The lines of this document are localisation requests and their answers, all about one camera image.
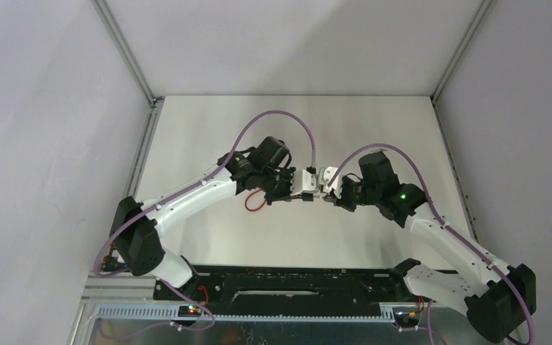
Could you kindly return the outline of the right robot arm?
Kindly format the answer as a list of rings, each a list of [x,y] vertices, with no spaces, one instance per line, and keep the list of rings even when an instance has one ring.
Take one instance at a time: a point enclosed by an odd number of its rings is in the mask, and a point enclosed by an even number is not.
[[[498,344],[521,344],[513,332],[528,328],[527,344],[536,343],[533,314],[536,311],[536,276],[526,264],[514,267],[471,237],[437,208],[418,167],[408,160],[419,185],[402,183],[382,151],[359,159],[362,176],[354,181],[340,167],[328,167],[325,189],[335,205],[355,211],[375,206],[388,220],[423,240],[455,270],[447,275],[407,259],[389,281],[392,296],[408,300],[413,295],[430,298],[466,317],[484,339]]]

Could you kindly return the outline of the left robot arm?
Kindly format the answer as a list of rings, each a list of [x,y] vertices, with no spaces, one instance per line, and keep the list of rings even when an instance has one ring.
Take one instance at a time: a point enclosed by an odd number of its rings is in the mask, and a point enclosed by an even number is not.
[[[183,188],[145,201],[122,199],[110,231],[115,250],[134,276],[153,275],[169,283],[179,298],[192,298],[198,290],[193,266],[162,240],[188,217],[243,191],[288,193],[294,171],[291,159],[282,140],[266,137],[258,147],[226,153]]]

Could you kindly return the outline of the red cable lock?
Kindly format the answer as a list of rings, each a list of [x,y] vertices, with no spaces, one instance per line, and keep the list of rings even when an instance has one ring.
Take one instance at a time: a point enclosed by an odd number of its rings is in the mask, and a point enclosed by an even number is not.
[[[263,190],[255,190],[251,192],[244,201],[246,211],[254,213],[261,211],[267,202],[265,200],[265,192]]]

